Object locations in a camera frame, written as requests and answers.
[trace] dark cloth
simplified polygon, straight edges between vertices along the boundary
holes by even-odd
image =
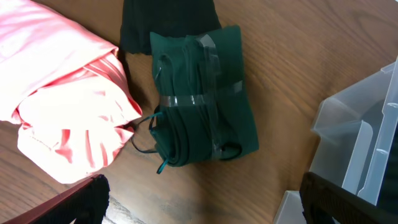
[[[170,166],[211,159],[215,136],[220,147],[216,148],[221,150],[219,159],[238,158],[259,148],[244,85],[240,29],[233,26],[207,34],[216,46],[221,71],[217,75],[209,72],[206,50],[197,37],[171,38],[155,33],[150,36],[152,75],[161,96],[203,95],[211,88],[212,81],[218,93],[242,83],[241,89],[232,95],[217,95],[214,103],[159,105],[162,115],[157,116],[151,134],[157,141],[156,150]]]
[[[124,0],[120,47],[150,55],[150,32],[185,37],[219,28],[213,0]]]

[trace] wood grain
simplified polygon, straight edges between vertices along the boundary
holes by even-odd
[[[117,44],[123,0],[38,0]],[[167,167],[128,144],[101,170],[111,186],[104,223],[272,223],[285,190],[297,190],[317,148],[310,132],[319,103],[393,62],[393,0],[215,0],[223,26],[238,24],[260,150],[233,162]],[[152,59],[126,55],[129,85],[144,116],[158,103]],[[154,145],[138,131],[140,147]],[[0,222],[70,186],[58,184],[16,146],[0,123]]]

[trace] pink fabric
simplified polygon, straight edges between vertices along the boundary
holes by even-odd
[[[18,148],[69,184],[112,163],[142,111],[118,48],[28,0],[0,0],[0,120],[22,124]]]

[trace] black fabric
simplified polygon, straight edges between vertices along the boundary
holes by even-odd
[[[219,28],[213,0],[124,0],[120,47],[150,55],[150,32],[185,37]]]

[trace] black object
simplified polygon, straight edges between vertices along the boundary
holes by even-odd
[[[398,132],[396,130],[380,189],[377,207],[398,215]]]
[[[300,188],[308,224],[391,224],[398,216],[387,213],[324,178],[307,172]]]
[[[104,175],[94,175],[43,204],[3,224],[101,224],[109,205]]]
[[[150,55],[150,32],[185,37],[220,28],[213,0],[124,0],[120,45]]]

